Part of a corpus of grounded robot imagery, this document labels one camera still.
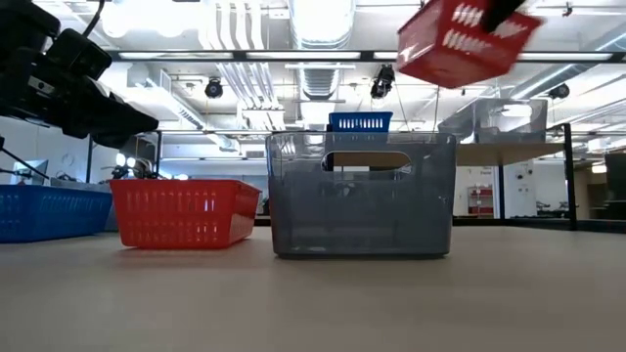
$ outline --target desk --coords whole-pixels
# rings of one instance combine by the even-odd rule
[[[116,236],[0,246],[0,349],[622,351],[626,236],[454,228],[431,261],[283,261]]]

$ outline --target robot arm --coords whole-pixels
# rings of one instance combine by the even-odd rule
[[[101,1],[99,11],[104,6]],[[98,20],[99,13],[85,31]],[[121,148],[158,121],[135,110],[97,82],[112,59],[85,35],[30,0],[0,0],[0,116],[56,126],[76,138]],[[47,38],[54,43],[43,53]]]

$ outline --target red plastic basket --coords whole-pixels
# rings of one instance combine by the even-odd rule
[[[457,88],[511,70],[542,21],[514,13],[493,33],[479,25],[486,0],[431,0],[400,30],[400,72]]]
[[[116,180],[117,225],[126,246],[226,248],[252,233],[260,191],[234,180]]]

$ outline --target gray translucent bin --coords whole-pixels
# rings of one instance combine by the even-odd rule
[[[273,243],[279,256],[430,257],[449,252],[454,136],[283,133],[269,137],[266,147]],[[391,170],[339,171],[337,166],[346,157],[405,160],[402,154],[411,161]]]

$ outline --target blue plastic basket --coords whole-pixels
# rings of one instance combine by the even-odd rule
[[[0,186],[0,242],[35,242],[103,232],[112,195],[43,186]]]
[[[331,112],[333,132],[389,132],[393,112]]]

